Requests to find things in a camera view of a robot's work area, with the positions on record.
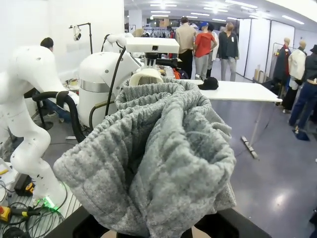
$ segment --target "blue cap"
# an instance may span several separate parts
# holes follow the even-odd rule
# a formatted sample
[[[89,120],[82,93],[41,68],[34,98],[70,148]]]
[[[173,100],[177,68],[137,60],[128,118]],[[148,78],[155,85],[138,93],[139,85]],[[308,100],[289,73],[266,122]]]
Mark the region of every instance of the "blue cap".
[[[204,26],[208,26],[208,25],[209,25],[208,22],[204,21],[203,23],[200,24],[199,30],[201,31]]]

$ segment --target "table leg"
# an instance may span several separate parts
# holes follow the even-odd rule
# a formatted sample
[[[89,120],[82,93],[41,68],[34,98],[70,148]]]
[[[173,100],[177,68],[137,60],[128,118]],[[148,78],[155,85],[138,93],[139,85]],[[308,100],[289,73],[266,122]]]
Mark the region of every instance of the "table leg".
[[[258,118],[257,118],[257,121],[256,121],[256,124],[255,124],[255,127],[254,127],[254,130],[253,130],[251,141],[249,142],[246,139],[245,136],[241,137],[243,143],[248,148],[248,151],[251,153],[251,155],[253,156],[254,159],[259,159],[259,157],[258,157],[257,153],[254,151],[252,145],[253,145],[254,140],[255,140],[255,136],[256,136],[256,133],[257,133],[257,130],[258,130],[258,126],[259,126],[259,122],[260,122],[260,119],[261,119],[261,115],[262,115],[262,111],[263,111],[264,105],[265,105],[265,103],[262,103],[261,109],[260,109],[260,112],[259,112],[259,115],[258,115]]]

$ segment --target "red t-shirt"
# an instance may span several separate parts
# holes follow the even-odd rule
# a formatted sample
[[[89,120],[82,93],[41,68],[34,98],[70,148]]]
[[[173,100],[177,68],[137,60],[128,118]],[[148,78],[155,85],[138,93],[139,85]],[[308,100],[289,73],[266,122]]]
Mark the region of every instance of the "red t-shirt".
[[[195,56],[202,57],[208,55],[211,51],[212,41],[214,41],[214,37],[211,33],[199,33],[195,40],[195,45],[197,45]]]

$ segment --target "black hair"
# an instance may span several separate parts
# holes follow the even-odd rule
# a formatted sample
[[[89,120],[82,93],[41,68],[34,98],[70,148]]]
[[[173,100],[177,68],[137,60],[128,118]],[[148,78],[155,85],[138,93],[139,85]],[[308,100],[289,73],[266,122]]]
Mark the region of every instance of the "black hair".
[[[42,40],[41,46],[48,48],[48,49],[52,48],[54,46],[54,41],[52,40],[52,38],[47,37],[44,40]]]
[[[184,24],[184,23],[189,22],[189,20],[188,20],[187,17],[183,16],[183,17],[180,19],[180,22],[181,22],[182,24]]]
[[[214,30],[214,26],[212,24],[209,24],[208,25],[208,30],[212,32]]]

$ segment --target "blue jeans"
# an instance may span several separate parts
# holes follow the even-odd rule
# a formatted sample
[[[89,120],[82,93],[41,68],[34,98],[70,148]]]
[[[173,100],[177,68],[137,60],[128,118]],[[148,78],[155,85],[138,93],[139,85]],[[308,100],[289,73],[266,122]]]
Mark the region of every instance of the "blue jeans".
[[[317,103],[317,85],[306,82],[294,106],[291,118],[289,120],[289,124],[295,125],[297,119],[303,112],[301,115],[300,121],[297,124],[297,126],[300,129],[303,129],[316,103]]]

